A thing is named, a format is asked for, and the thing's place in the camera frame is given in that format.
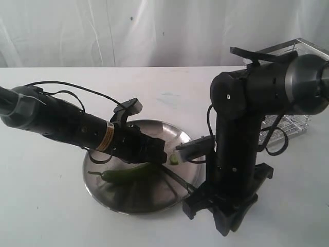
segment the stainless steel plate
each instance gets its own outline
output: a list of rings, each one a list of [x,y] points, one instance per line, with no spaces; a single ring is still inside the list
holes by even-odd
[[[156,120],[137,120],[129,122],[129,124],[138,125],[142,133],[166,141],[164,148],[168,155],[166,167],[195,187],[203,182],[204,164],[197,165],[185,162],[176,166],[169,165],[169,156],[174,148],[191,140],[185,132],[168,123]],[[92,157],[97,160],[106,160],[109,155],[93,151]],[[188,195],[183,187],[163,172],[155,173],[142,181],[123,185],[106,183],[101,180],[100,176],[87,173],[88,171],[102,172],[127,169],[134,166],[138,165],[124,163],[115,157],[104,165],[97,165],[91,162],[89,156],[86,155],[83,163],[83,178],[86,188],[100,204],[125,214],[146,214],[161,211],[175,205]]]

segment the metal basket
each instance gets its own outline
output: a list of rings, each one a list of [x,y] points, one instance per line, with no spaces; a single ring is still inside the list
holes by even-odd
[[[273,54],[273,55],[282,55],[284,53],[293,50],[296,50],[299,55],[316,54],[325,60],[329,60],[329,51],[302,38],[290,40],[282,44],[278,44],[263,50],[259,50],[258,52]],[[272,116],[272,115],[266,116],[265,120],[262,123],[262,128],[271,126],[275,118],[276,116]],[[289,138],[291,138],[305,133],[307,131],[309,121],[310,121],[309,115],[302,115],[302,116],[285,115],[283,116],[280,123],[278,124],[278,127],[281,128],[283,131],[285,131],[286,134],[289,136]],[[259,137],[260,143],[264,141],[266,134],[267,132],[260,133],[260,137]],[[284,136],[282,132],[279,130],[275,130],[268,144],[273,145],[283,140],[284,140]]]

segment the white curtain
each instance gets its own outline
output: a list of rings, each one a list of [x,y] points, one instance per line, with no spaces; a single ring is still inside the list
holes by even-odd
[[[302,37],[329,49],[328,0],[0,0],[0,67],[242,64]]]

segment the screw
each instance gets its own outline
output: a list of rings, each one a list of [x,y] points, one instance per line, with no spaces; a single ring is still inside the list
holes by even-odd
[[[86,132],[87,132],[87,130],[88,130],[88,129],[87,129],[87,127],[86,127],[86,126],[83,126],[83,127],[81,128],[81,132],[82,132],[82,133],[86,133]]]

